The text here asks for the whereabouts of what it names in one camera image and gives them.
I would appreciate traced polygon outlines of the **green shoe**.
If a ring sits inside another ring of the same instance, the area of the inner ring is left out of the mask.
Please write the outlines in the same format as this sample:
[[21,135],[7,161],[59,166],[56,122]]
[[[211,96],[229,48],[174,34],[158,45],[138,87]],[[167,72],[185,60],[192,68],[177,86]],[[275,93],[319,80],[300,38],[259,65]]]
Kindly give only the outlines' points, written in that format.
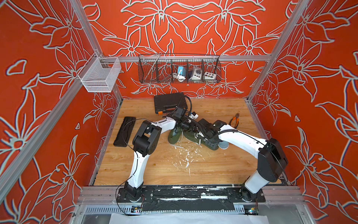
[[183,134],[184,137],[190,140],[191,142],[197,143],[198,145],[204,145],[213,151],[219,148],[219,143],[221,142],[219,138],[208,140],[201,133],[194,132],[194,131],[185,131]]
[[182,129],[180,127],[175,127],[168,135],[168,142],[172,145],[175,145],[180,140],[181,135]]

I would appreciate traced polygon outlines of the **grey insole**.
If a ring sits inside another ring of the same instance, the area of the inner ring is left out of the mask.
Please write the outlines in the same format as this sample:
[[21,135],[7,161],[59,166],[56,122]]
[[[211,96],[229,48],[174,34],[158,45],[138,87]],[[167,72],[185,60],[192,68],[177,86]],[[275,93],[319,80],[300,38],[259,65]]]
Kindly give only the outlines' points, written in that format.
[[226,150],[229,147],[229,143],[226,141],[221,141],[221,142],[219,142],[218,146],[219,146],[219,148]]

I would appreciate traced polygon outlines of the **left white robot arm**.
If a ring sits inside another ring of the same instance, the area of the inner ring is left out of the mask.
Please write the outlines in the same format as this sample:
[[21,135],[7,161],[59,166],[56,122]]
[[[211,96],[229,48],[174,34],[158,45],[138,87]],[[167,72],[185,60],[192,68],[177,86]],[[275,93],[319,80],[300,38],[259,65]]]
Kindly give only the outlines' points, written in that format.
[[161,134],[169,131],[168,142],[174,145],[184,131],[192,129],[191,125],[196,117],[196,113],[192,112],[191,99],[183,93],[156,96],[154,104],[159,107],[158,112],[163,112],[165,116],[155,122],[143,119],[132,140],[134,160],[131,173],[122,183],[122,192],[127,199],[134,202],[142,197],[145,168],[149,157],[157,148]]

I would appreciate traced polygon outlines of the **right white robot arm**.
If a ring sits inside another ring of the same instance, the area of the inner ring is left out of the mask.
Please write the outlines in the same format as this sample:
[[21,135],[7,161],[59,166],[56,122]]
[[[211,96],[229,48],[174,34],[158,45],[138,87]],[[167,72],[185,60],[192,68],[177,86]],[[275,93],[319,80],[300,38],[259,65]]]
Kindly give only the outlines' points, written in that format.
[[201,119],[194,123],[194,131],[206,143],[218,145],[227,142],[248,152],[257,159],[257,169],[240,187],[239,197],[245,202],[254,201],[258,192],[267,184],[274,183],[288,165],[287,157],[278,140],[254,137],[217,120],[208,123]]

